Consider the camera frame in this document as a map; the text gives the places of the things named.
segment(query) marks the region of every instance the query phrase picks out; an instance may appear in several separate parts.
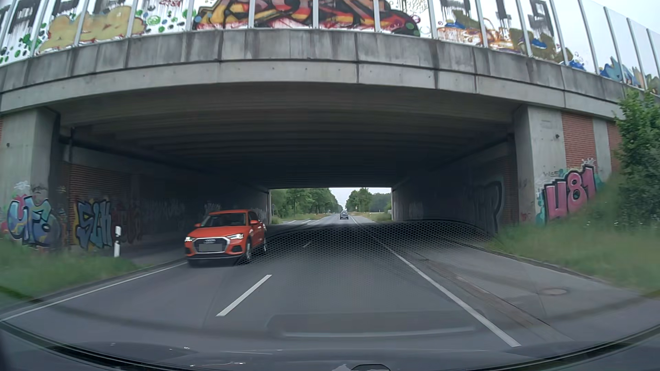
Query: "bridge ceiling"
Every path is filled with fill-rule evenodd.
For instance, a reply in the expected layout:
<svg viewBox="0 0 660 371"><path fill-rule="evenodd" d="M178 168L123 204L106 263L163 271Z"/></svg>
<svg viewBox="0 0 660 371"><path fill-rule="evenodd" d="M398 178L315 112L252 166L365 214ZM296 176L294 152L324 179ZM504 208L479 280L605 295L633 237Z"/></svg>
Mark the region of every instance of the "bridge ceiling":
<svg viewBox="0 0 660 371"><path fill-rule="evenodd" d="M337 84L236 85L53 106L63 132L264 187L392 186L510 132L511 102Z"/></svg>

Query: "underpass tunnel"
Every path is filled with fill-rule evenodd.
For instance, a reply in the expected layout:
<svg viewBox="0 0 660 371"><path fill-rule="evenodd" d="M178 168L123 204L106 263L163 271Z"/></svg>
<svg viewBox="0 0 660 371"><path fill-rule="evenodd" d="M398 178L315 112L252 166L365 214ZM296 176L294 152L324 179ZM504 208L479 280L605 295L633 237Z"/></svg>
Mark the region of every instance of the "underpass tunnel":
<svg viewBox="0 0 660 371"><path fill-rule="evenodd" d="M517 214L518 106L403 87L224 84L61 102L5 127L52 127L42 183L60 221L49 244L95 250L114 238L96 233L100 218L122 227L125 246L178 241L217 209L270 222L269 190L290 187L391 187L394 220L496 230Z"/></svg>

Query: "concrete beam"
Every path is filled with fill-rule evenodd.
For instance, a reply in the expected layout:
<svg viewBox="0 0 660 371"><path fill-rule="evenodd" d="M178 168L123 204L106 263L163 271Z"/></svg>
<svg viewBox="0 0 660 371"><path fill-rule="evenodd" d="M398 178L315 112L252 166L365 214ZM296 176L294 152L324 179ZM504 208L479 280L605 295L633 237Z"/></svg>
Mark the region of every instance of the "concrete beam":
<svg viewBox="0 0 660 371"><path fill-rule="evenodd" d="M0 68L0 112L105 94L225 83L409 86L611 118L624 85L439 40L327 30L232 30L92 44Z"/></svg>

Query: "brick wall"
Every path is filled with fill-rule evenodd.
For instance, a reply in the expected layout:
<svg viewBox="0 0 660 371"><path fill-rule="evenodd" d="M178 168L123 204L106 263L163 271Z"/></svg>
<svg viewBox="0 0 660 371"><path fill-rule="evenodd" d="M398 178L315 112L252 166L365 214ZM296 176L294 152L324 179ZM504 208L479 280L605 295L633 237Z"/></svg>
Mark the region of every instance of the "brick wall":
<svg viewBox="0 0 660 371"><path fill-rule="evenodd" d="M614 151L618 148L619 144L621 143L621 134L618 132L618 128L616 127L616 124L613 122L607 123L607 137L609 138L609 142L610 142L610 153L612 156L612 172L617 172L621 167L621 163L619 159L616 157Z"/></svg>
<svg viewBox="0 0 660 371"><path fill-rule="evenodd" d="M591 117L562 112L562 124L568 169L582 169L583 161L591 159L597 168L596 141Z"/></svg>

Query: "road edge line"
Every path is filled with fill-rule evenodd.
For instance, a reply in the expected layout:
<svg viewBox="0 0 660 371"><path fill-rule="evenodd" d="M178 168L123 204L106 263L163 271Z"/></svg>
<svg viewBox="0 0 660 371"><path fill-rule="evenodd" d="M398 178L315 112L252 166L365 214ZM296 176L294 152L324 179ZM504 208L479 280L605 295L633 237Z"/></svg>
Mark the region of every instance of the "road edge line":
<svg viewBox="0 0 660 371"><path fill-rule="evenodd" d="M123 281L120 281L120 282L116 282L116 283L113 283L113 284L110 284L110 285L106 285L106 286L103 286L103 287L100 287L100 288L96 288L96 289L91 290L91 291L85 291L85 292L82 292L78 295L69 296L68 298L57 300L55 302L50 302L50 303L45 304L43 306L38 306L36 308L25 310L21 313L17 313L15 315L12 315L12 316L9 316L9 317L0 318L0 322L8 321L8 320L11 320L12 318L20 317L23 314L32 313L32 312L35 312L39 309L47 308L47 307L50 307L50 306L53 306L53 305L56 305L56 304L59 304L59 303L62 303L62 302L69 301L71 299L79 298L81 296L91 294L91 293L96 292L96 291L101 291L105 288L114 287L114 286L120 285L122 283L133 281L135 279L139 279L139 278L142 278L142 277L153 275L155 273L167 271L168 269L171 269L171 268L179 267L181 265L184 265L185 262L181 262L179 264L175 264L175 263L177 263L179 261L183 261L184 259L185 258L180 258L180 259L176 259L176 260L167 261L165 263L152 265L150 267L136 269L132 272L124 273L122 275L118 275L118 276L115 276L115 277L108 277L107 279L102 279L102 280L94 281L94 282L91 282L91 283L85 283L85 284L82 284L82 285L79 285L79 286L76 286L76 287L66 288L62 291L54 292L54 293L51 293L51 294L47 294L47 295L40 296L38 298L32 299L29 302L19 303L19 304L15 304L14 306L10 306L10 307L7 307L7 308L2 308L1 314L6 314L6 313L9 313L9 312L15 312L15 311L20 310L20 309L29 308L31 306L43 304L45 302L50 302L50 301L55 300L59 297L67 296L67 295L72 294L76 291L84 290L86 288L91 288L91 287L95 287L95 286L98 286L98 285L103 285L104 283L121 280L122 278L130 277L132 275L136 275L137 273L149 272L149 273L146 273L144 275L139 275L137 277L133 277L133 278L126 279L126 280L123 280Z"/></svg>
<svg viewBox="0 0 660 371"><path fill-rule="evenodd" d="M353 217L351 217L351 219L353 220L353 222L355 222L356 225L360 226L360 224L357 221L355 221L355 219ZM385 244L380 242L377 238L374 238L373 236L372 236L372 238L375 239L376 241L378 241L378 243L381 244L384 248L386 248L389 252L394 254L394 256L398 257L403 263L408 265L413 271L415 271L417 274L419 274L423 279L427 280L431 285L433 285L435 288L440 290L440 292L445 294L448 298L452 299L456 304L458 304L458 306L460 306L462 309L464 309L466 312L468 312L477 321L481 322L481 324L486 326L486 328L488 328L489 330L491 330L491 332L493 332L495 335L497 335L497 337L499 337L501 340L503 340L505 343L507 343L507 345L509 345L512 348L521 346L521 344L518 343L513 337L511 337L509 334L507 334L502 329L497 327L497 325L495 325L495 323L492 323L491 321L488 320L488 318L486 318L486 317L482 316L481 314L479 314L474 308L469 306L466 302L462 301L458 296L454 295L447 288L445 288L441 284L434 281L431 277L426 275L426 273L422 272L418 267L415 267L410 261L407 261L404 257L397 254L394 250L392 250L391 248L389 248L389 246L386 246Z"/></svg>

